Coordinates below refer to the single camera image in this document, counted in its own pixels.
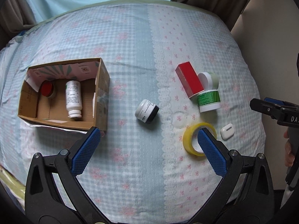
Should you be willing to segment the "person's right hand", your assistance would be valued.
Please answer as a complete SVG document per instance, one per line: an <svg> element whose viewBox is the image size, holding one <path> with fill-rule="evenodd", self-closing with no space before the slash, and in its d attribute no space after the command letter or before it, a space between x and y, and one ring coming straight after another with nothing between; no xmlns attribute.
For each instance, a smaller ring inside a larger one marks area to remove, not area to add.
<svg viewBox="0 0 299 224"><path fill-rule="evenodd" d="M288 131L286 130L283 137L287 140L285 143L285 159L284 159L284 163L285 166L287 167L291 167L293 165L294 162L294 155L292 153L292 147L291 144L289 142L289 135L288 135Z"/></svg>

